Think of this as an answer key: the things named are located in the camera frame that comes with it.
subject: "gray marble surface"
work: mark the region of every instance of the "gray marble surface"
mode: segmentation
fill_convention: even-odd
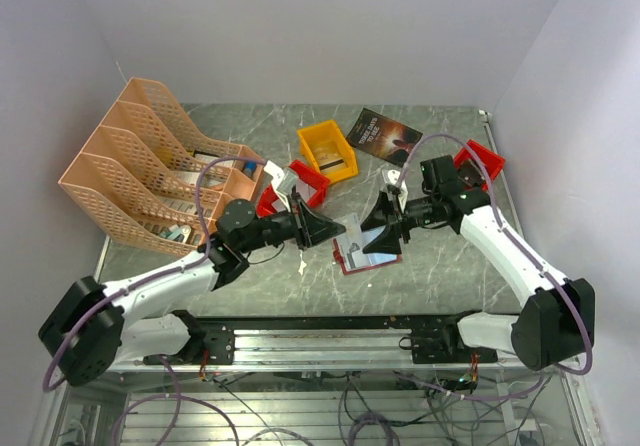
[[[366,107],[424,133],[448,132],[463,140],[472,138],[490,146],[481,116],[473,108],[427,106]],[[346,134],[363,105],[185,105],[207,135],[252,147],[262,157],[281,166],[302,159],[296,130],[334,118]],[[409,196],[421,194],[418,162],[443,154],[455,154],[458,146],[443,139],[425,144],[407,180]],[[320,211],[338,218],[356,212],[366,216],[380,187],[380,170],[390,165],[356,151],[360,174],[330,187]],[[513,214],[502,179],[496,182],[497,201],[513,224]],[[331,245],[303,253],[307,263],[298,273],[300,256],[293,244],[268,263],[251,267],[224,288],[175,304],[196,316],[429,314],[456,313],[468,309],[489,312],[518,310],[515,296],[480,252],[449,228],[415,231],[403,246],[403,261],[372,271],[344,276],[333,262]],[[254,252],[252,261],[275,252]],[[121,279],[148,271],[175,258],[111,243],[101,280]]]

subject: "wire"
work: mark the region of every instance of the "wire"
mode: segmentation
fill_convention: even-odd
[[[453,412],[451,412],[451,416],[450,417],[447,417],[447,412],[446,411],[442,411],[442,416],[443,416],[444,420],[447,423],[451,424],[452,427],[454,427],[456,429],[459,429],[460,431],[464,431],[466,433],[473,433],[474,431],[477,431],[478,429],[480,429],[480,419],[482,419],[484,416],[489,415],[491,413],[491,411],[488,411],[488,412],[484,413],[482,416],[480,416],[480,413],[478,412],[478,409],[476,407],[476,403],[472,402],[471,404],[474,407],[474,410],[476,412],[476,420],[471,423],[471,427],[470,428],[465,428],[464,426],[460,426],[459,424],[457,424],[457,422],[454,421],[454,419],[453,419]],[[439,406],[442,407],[442,399],[440,399]]]
[[[518,391],[517,393],[509,393],[509,394],[505,394],[504,396],[476,396],[476,395],[465,395],[465,394],[455,393],[448,389],[443,388],[438,384],[431,384],[431,383],[427,383],[426,381],[422,381],[421,379],[418,379],[415,376],[409,376],[409,375],[401,374],[398,372],[394,372],[394,374],[396,375],[397,378],[404,379],[406,381],[411,381],[417,386],[420,386],[423,388],[429,388],[435,391],[439,391],[441,393],[445,393],[447,396],[453,396],[455,398],[465,400],[465,401],[484,401],[487,403],[492,401],[504,401],[504,400],[510,400],[510,399],[524,398],[527,395],[529,395],[529,393],[536,391],[544,383],[544,378],[542,377],[542,375],[540,375],[538,381],[533,386],[523,391]]]
[[[435,226],[420,226],[422,229],[429,229],[431,231],[435,231],[436,229],[442,229],[451,224],[451,221],[445,221],[444,223],[438,223]]]
[[[202,202],[200,200],[200,189],[202,188],[202,182],[204,181],[205,175],[207,174],[209,169],[211,169],[213,166],[215,166],[216,164],[221,163],[223,161],[244,161],[244,162],[250,161],[250,162],[253,162],[253,163],[256,163],[256,164],[266,164],[266,162],[263,159],[247,158],[247,157],[241,157],[241,156],[225,156],[223,158],[214,159],[209,164],[207,164],[202,169],[202,171],[200,171],[200,174],[198,176],[198,180],[196,181],[196,187],[195,187],[195,196],[196,196],[195,203],[196,203],[196,211],[197,211],[198,220],[200,222],[200,227],[201,227],[203,232],[208,231],[208,228],[207,228],[206,219],[204,217],[204,212],[203,212],[203,208],[202,208]],[[151,281],[155,281],[156,279],[163,278],[164,276],[167,276],[169,274],[174,274],[174,273],[183,273],[184,274],[185,271],[188,271],[189,269],[195,268],[196,266],[199,266],[202,263],[204,263],[205,261],[207,261],[208,258],[209,258],[209,252],[210,251],[211,251],[211,241],[205,241],[205,252],[204,252],[204,254],[200,258],[195,260],[193,263],[189,263],[189,264],[183,265],[183,266],[176,266],[176,267],[165,269],[165,270],[162,270],[162,271],[157,271],[155,273],[150,274],[149,276],[145,276],[144,278],[141,278],[138,281],[134,281],[133,283],[131,283],[126,288],[122,288],[122,289],[116,291],[115,293],[107,296],[106,298],[98,301],[91,308],[89,308],[87,310],[87,312],[85,312],[80,317],[80,319],[76,322],[76,324],[74,324],[73,327],[69,330],[69,332],[65,336],[64,340],[62,341],[62,343],[60,343],[60,346],[58,346],[58,349],[56,350],[55,354],[53,355],[53,358],[51,358],[51,362],[49,363],[49,366],[47,367],[47,371],[44,374],[44,379],[42,381],[42,389],[45,392],[51,392],[51,391],[57,389],[62,383],[64,383],[66,381],[66,378],[64,376],[62,376],[59,379],[57,379],[55,382],[51,383],[51,379],[53,377],[53,373],[56,370],[56,368],[58,367],[58,365],[60,364],[60,360],[62,359],[62,356],[67,351],[67,349],[69,348],[69,345],[75,339],[75,337],[78,334],[78,332],[80,331],[80,329],[90,319],[92,319],[93,316],[96,313],[98,313],[102,308],[106,307],[109,303],[115,301],[116,299],[119,299],[122,296],[126,296],[127,294],[131,293],[132,291],[135,291],[139,287],[150,283]]]
[[[573,320],[575,321],[576,326],[578,327],[578,331],[580,332],[580,337],[582,338],[582,342],[584,343],[586,361],[582,369],[572,369],[559,363],[557,366],[567,373],[576,374],[579,376],[583,376],[589,373],[589,371],[591,371],[591,368],[593,366],[593,345],[591,344],[591,340],[589,339],[589,332],[587,331],[587,327],[585,326],[584,321],[580,316],[580,312],[578,311],[578,308],[576,308],[576,306],[573,304],[573,301],[571,300],[567,292],[564,290],[563,285],[561,285],[558,282],[558,280],[556,280],[556,278],[549,271],[546,270],[546,267],[544,266],[544,264],[542,264],[538,260],[538,258],[535,255],[533,255],[524,244],[520,242],[520,240],[516,237],[516,235],[511,233],[509,228],[503,228],[503,218],[500,215],[500,212],[498,211],[498,203],[496,201],[493,181],[491,180],[491,177],[487,172],[487,168],[485,167],[484,163],[482,162],[478,154],[471,147],[469,147],[468,144],[463,143],[460,139],[448,133],[434,133],[434,134],[429,134],[427,136],[423,136],[422,138],[420,138],[420,141],[418,141],[416,145],[413,147],[413,149],[409,153],[409,156],[407,157],[407,160],[402,166],[402,170],[400,171],[400,176],[398,177],[398,181],[396,181],[396,187],[400,188],[402,186],[402,181],[404,181],[404,178],[409,173],[409,164],[411,163],[411,160],[415,156],[418,149],[420,149],[420,147],[427,141],[431,141],[432,139],[435,139],[435,138],[450,139],[458,143],[460,146],[462,146],[471,155],[471,157],[473,158],[473,161],[476,163],[480,171],[482,171],[482,174],[486,179],[486,185],[489,193],[489,198],[491,201],[491,209],[493,211],[493,216],[495,217],[496,224],[500,227],[500,230],[505,233],[505,236],[509,238],[509,240],[513,243],[513,245],[516,248],[518,248],[524,256],[527,257],[527,259],[540,272],[540,274],[542,274],[546,279],[549,280],[549,282],[553,285],[555,290],[558,291],[558,294],[562,298],[562,301],[564,301],[565,305],[567,306],[567,309],[569,309],[569,313],[573,317]]]
[[[347,385],[345,386],[345,390],[344,390],[344,412],[349,417],[349,419],[351,421],[356,421],[357,420],[357,418],[354,418],[353,415],[349,412],[349,409],[348,409],[348,406],[347,406],[347,398],[348,398],[348,393],[349,393],[349,389],[350,388],[352,388],[355,391],[355,393],[358,395],[358,397],[360,398],[360,401],[362,401],[362,404],[367,409],[367,411],[370,412],[370,413],[373,413],[374,411],[369,407],[369,405],[365,401],[364,397],[362,396],[362,393],[360,392],[360,390],[355,385],[355,383],[353,382],[353,379],[352,379],[350,381],[347,381]],[[414,419],[412,419],[410,421],[397,421],[397,420],[392,420],[392,419],[387,419],[386,421],[387,421],[387,423],[389,423],[390,426],[393,426],[394,428],[404,428],[406,426],[412,426],[414,424],[429,424],[428,421],[422,421],[422,420],[425,419],[425,418],[428,418],[429,416],[432,416],[432,415],[433,415],[432,412],[428,412],[428,413],[422,414],[422,415],[418,416],[417,418],[414,418]]]
[[[524,406],[514,405],[513,409],[525,409],[526,410],[527,408],[524,407]],[[547,427],[553,429],[552,426],[550,424],[541,423],[540,420],[538,419],[538,416],[533,412],[533,410],[529,411],[529,416],[531,416],[533,418],[533,420],[536,423],[536,427],[538,428],[538,431],[540,432],[540,437],[542,438],[542,445],[541,446],[546,446],[547,438],[544,435],[544,431],[542,430],[542,426],[544,425],[544,426],[547,426]]]
[[[209,362],[209,350],[205,349],[202,354],[202,362],[200,363],[200,370],[198,371],[198,378],[200,381],[208,381],[207,380],[207,363]]]
[[[71,424],[77,424],[80,428],[80,432],[82,433],[82,446],[86,446],[87,444],[87,431],[84,429],[84,425],[80,422],[80,420],[78,419],[72,419],[71,421],[69,421],[69,426],[71,426]]]
[[[398,435],[393,431],[393,429],[391,429],[391,426],[389,426],[387,418],[379,413],[363,413],[358,416],[349,430],[348,445],[354,446],[358,433],[362,431],[365,426],[371,425],[378,425],[382,428],[385,436],[387,437],[386,446],[393,446],[394,442],[397,446],[400,446],[400,438],[398,438]]]
[[[270,258],[263,259],[262,261],[258,261],[258,262],[255,262],[255,263],[249,262],[249,264],[256,265],[256,264],[266,263],[268,261],[271,261],[272,259],[276,259],[280,255],[280,253],[282,251],[284,251],[284,243],[282,243],[282,246],[280,246],[280,249],[278,250],[278,252],[276,254],[274,254],[273,256],[271,256]]]
[[[276,439],[278,440],[278,442],[280,443],[280,446],[284,446],[284,443],[282,442],[282,439],[280,439],[280,436],[278,436],[273,428],[271,426],[269,426],[267,424],[267,422],[264,420],[264,418],[262,416],[260,416],[258,413],[256,413],[251,406],[249,406],[240,396],[238,396],[236,393],[234,393],[233,391],[231,391],[225,384],[221,383],[220,381],[214,379],[213,382],[215,384],[217,384],[218,386],[224,388],[227,393],[229,393],[231,396],[233,396],[236,400],[240,401],[240,403],[242,403],[244,405],[245,408],[247,408],[251,413],[253,413],[259,420],[260,422],[264,425],[265,428],[267,428],[267,430],[271,431],[273,433],[273,435],[276,437]]]
[[[242,446],[245,446],[245,445],[251,443],[252,441],[255,441],[256,439],[258,439],[263,434],[273,433],[273,432],[282,433],[282,434],[288,434],[289,436],[297,439],[298,441],[302,441],[307,446],[314,446],[313,443],[309,439],[307,439],[304,436],[296,433],[295,431],[291,431],[291,430],[285,429],[285,428],[267,428],[267,429],[263,429],[262,431],[258,431],[256,434],[254,434],[249,439],[247,439],[244,443],[242,443]]]
[[[482,419],[482,417],[480,416],[480,412],[478,411],[478,404],[477,403],[471,403],[471,406],[473,407],[473,410],[476,413],[476,422],[478,424],[478,428],[477,429],[480,429],[480,419]],[[474,429],[471,428],[469,430],[469,434],[471,435],[471,446],[474,446],[474,444],[475,444],[475,438],[473,437],[473,433],[474,433]]]
[[[447,429],[447,427],[444,425],[444,423],[440,420],[440,418],[438,417],[438,415],[435,413],[435,408],[433,407],[433,403],[431,402],[431,398],[429,398],[427,396],[426,398],[427,401],[427,405],[429,406],[429,410],[431,411],[431,414],[433,415],[433,419],[436,420],[436,423],[438,423],[438,426],[440,427],[440,429],[442,430],[442,432],[444,433],[444,437],[452,444],[452,445],[457,445],[458,441],[456,441],[453,438],[453,434],[449,433],[449,430]]]
[[[252,376],[254,374],[256,374],[256,373],[244,373],[244,374],[238,376],[236,379],[234,379],[232,381],[229,381],[229,382],[226,382],[225,380],[222,380],[222,381],[218,380],[218,381],[221,384],[224,384],[225,386],[231,386],[232,384],[237,383],[238,381],[243,380],[244,378],[247,378],[247,377]]]
[[[178,381],[178,376],[176,376],[175,371],[173,370],[173,368],[171,367],[171,365],[169,364],[165,356],[158,356],[158,359],[160,359],[160,362],[168,371],[169,376],[171,376],[171,382],[173,383],[173,390],[176,396],[176,409],[173,412],[173,416],[171,417],[169,426],[167,426],[167,429],[165,429],[164,433],[162,433],[162,436],[160,436],[160,439],[156,443],[156,446],[160,446],[162,443],[164,443],[164,441],[167,439],[167,436],[169,436],[169,433],[171,433],[171,430],[173,429],[173,427],[176,425],[176,422],[178,421],[178,416],[180,415],[180,406],[182,406],[182,394],[181,394],[182,390],[180,389],[180,382]],[[137,401],[132,406],[129,406],[129,408],[127,408],[116,420],[116,422],[113,425],[113,428],[111,429],[111,445],[112,446],[118,445],[118,432],[120,431],[120,425],[122,424],[124,419],[127,417],[127,414],[129,414],[139,404],[142,404],[146,401],[148,401],[147,398]]]
[[[202,406],[206,406],[207,408],[213,409],[216,413],[221,415],[225,419],[225,421],[227,422],[229,427],[231,428],[231,431],[233,432],[233,436],[235,438],[236,446],[240,446],[240,438],[238,437],[238,431],[236,430],[236,427],[233,424],[233,421],[231,421],[231,418],[229,418],[229,416],[227,416],[224,411],[222,411],[220,408],[217,408],[213,404],[207,403],[206,401],[202,401],[202,400],[197,399],[197,398],[192,398],[190,396],[185,396],[184,394],[182,394],[182,391],[180,389],[180,382],[178,381],[178,376],[176,375],[175,371],[173,370],[173,368],[171,367],[171,365],[169,364],[169,362],[167,361],[167,359],[164,356],[158,356],[158,358],[160,359],[160,362],[167,369],[169,375],[171,376],[171,382],[173,384],[173,389],[174,389],[175,393],[173,393],[173,394],[160,393],[160,394],[154,394],[154,395],[151,395],[151,396],[147,396],[146,398],[143,398],[143,399],[140,399],[139,401],[136,401],[131,406],[129,406],[127,409],[125,409],[124,412],[120,415],[120,417],[118,417],[118,419],[114,423],[113,428],[111,430],[111,446],[117,446],[117,444],[118,444],[118,432],[120,431],[120,425],[122,424],[124,419],[127,417],[127,415],[129,413],[131,413],[131,411],[133,411],[134,409],[136,409],[138,406],[140,406],[143,403],[147,403],[149,401],[156,401],[158,399],[168,399],[168,398],[172,398],[172,399],[176,400],[176,410],[173,413],[173,417],[171,418],[171,422],[169,423],[169,426],[167,426],[167,429],[165,430],[165,432],[160,437],[160,440],[156,443],[156,446],[160,446],[165,442],[165,440],[169,436],[169,433],[171,433],[171,430],[176,425],[176,422],[178,420],[178,415],[180,414],[180,406],[182,404],[182,401],[190,401],[192,403],[196,403],[196,404],[200,404]]]
[[[517,428],[513,428],[513,429],[510,429],[509,431],[505,431],[503,434],[501,434],[500,436],[498,436],[494,440],[488,442],[486,446],[490,446],[491,444],[495,443],[496,441],[501,440],[502,438],[507,436],[509,433],[513,433],[514,431],[516,432],[516,439],[514,441],[514,445],[517,444],[518,436],[520,435],[520,430],[524,426],[524,423],[527,422],[527,418],[529,417],[529,414],[531,414],[531,411],[533,410],[533,406],[535,405],[537,399],[540,397],[540,394],[547,387],[547,385],[549,384],[551,379],[553,379],[553,376],[549,376],[547,378],[547,380],[544,382],[544,384],[542,386],[540,386],[540,389],[538,390],[538,392],[535,394],[535,396],[531,400],[531,403],[529,403],[529,407],[527,408],[526,412],[524,413],[524,417],[522,418],[522,421],[520,422],[520,425]]]

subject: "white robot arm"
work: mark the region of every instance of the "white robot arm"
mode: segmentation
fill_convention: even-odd
[[[286,175],[279,179],[288,184]],[[55,355],[79,319],[104,303],[60,358],[58,366],[67,381],[79,386],[112,365],[145,356],[163,354],[182,362],[201,358],[209,348],[197,320],[186,311],[165,314],[176,300],[233,282],[249,267],[245,255],[251,251],[290,239],[301,249],[310,248],[345,231],[343,225],[311,211],[287,184],[287,210],[265,218],[256,215],[251,202],[231,201],[216,223],[209,247],[201,245],[172,264],[133,278],[105,284],[92,277],[76,281],[38,332]],[[135,289],[119,294],[131,285]]]
[[[420,199],[406,201],[404,183],[393,186],[400,173],[385,177],[388,186],[362,223],[363,231],[384,230],[363,252],[400,254],[399,240],[408,242],[411,229],[450,226],[489,259],[522,308],[519,315],[468,312],[457,322],[464,345],[515,354],[535,371],[590,349],[595,317],[591,285],[567,279],[540,257],[490,204],[487,193],[465,189],[451,156],[420,166],[427,195]]]

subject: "dark book cover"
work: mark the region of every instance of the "dark book cover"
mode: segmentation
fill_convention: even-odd
[[[402,166],[421,137],[420,131],[365,108],[347,141],[360,151]]]

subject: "white wall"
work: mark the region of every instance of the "white wall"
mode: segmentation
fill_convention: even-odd
[[[492,109],[556,0],[86,0],[182,101]]]
[[[103,234],[56,184],[123,82],[82,0],[0,0],[0,431],[27,443],[49,355],[37,338]]]
[[[596,288],[590,383],[609,444],[638,444],[640,0],[560,0],[495,132],[527,238]]]

